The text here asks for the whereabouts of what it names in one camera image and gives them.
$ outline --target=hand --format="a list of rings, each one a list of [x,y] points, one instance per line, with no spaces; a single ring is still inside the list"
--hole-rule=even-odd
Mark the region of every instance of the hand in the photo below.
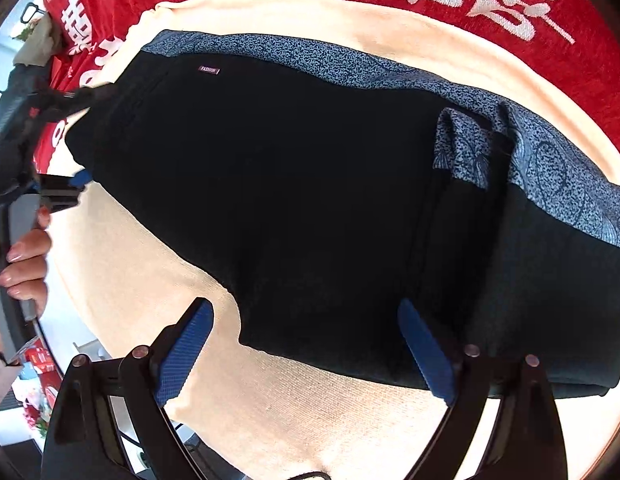
[[[39,209],[38,225],[8,251],[7,260],[11,265],[0,274],[0,286],[6,287],[8,294],[16,300],[34,300],[36,312],[41,316],[47,304],[45,255],[52,247],[52,240],[44,231],[50,225],[50,213],[45,207]]]

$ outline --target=beige fabric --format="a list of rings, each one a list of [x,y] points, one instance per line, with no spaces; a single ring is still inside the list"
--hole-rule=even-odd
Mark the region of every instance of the beige fabric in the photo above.
[[[336,0],[159,4],[130,29],[92,84],[116,80],[165,28],[330,41],[485,88],[545,117],[620,184],[620,155],[569,98],[505,50],[436,20]],[[78,169],[61,142],[50,172]],[[205,208],[223,213],[214,204]],[[50,230],[72,300],[114,356],[151,342],[194,297],[213,302],[215,328],[168,413],[255,480],[310,470],[325,470],[334,480],[403,479],[444,412],[428,392],[340,377],[238,345],[238,309],[227,291],[177,257],[98,184],[88,187],[80,207],[55,215]],[[603,446],[609,434],[594,446]],[[478,458],[475,453],[468,463]],[[588,465],[582,460],[572,477]]]
[[[46,12],[14,56],[14,64],[45,66],[62,49],[61,28]]]

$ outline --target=black fabric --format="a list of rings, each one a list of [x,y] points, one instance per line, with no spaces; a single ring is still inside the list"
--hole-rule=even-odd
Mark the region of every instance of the black fabric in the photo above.
[[[488,191],[432,170],[446,107],[246,57],[141,52],[66,142],[234,295],[242,344],[425,388],[397,327],[407,296],[462,342],[538,354],[559,396],[605,393],[620,375],[620,249],[508,185],[503,136]]]

